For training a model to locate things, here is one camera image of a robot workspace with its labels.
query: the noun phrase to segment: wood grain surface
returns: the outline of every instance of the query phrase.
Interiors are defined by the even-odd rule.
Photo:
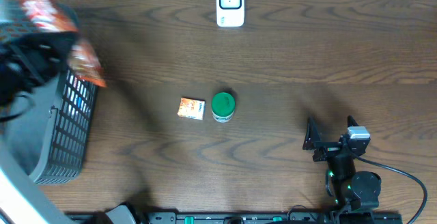
[[[437,0],[246,0],[219,28],[215,0],[59,0],[72,6],[107,72],[79,178],[42,190],[64,211],[134,204],[179,211],[287,211],[334,204],[326,163],[302,151],[308,115],[329,139],[346,116],[368,128],[364,156],[420,178],[437,222]],[[212,119],[230,89],[232,121]],[[202,122],[180,97],[206,101]],[[415,182],[382,177],[379,210],[417,211]]]

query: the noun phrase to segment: gray basket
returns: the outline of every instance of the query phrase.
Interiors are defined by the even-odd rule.
[[[72,10],[63,7],[74,18]],[[0,40],[38,31],[16,3],[11,3],[14,23],[0,27]],[[17,163],[36,184],[64,184],[82,168],[94,110],[97,87],[78,80],[71,71],[62,72],[30,95],[35,107],[5,127],[5,143]],[[14,114],[28,102],[17,98]]]

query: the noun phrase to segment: white device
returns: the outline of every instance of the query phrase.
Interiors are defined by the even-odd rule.
[[[239,27],[244,23],[244,0],[217,0],[217,25]]]

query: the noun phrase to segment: orange packet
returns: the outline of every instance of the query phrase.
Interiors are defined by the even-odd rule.
[[[66,16],[54,0],[18,0],[26,16],[44,32],[79,32],[71,18]],[[102,67],[91,44],[80,37],[72,47],[68,65],[79,79],[106,87]]]

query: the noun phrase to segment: small jar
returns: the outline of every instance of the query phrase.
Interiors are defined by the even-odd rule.
[[[218,93],[212,99],[211,109],[216,121],[228,122],[234,116],[235,99],[226,92]]]

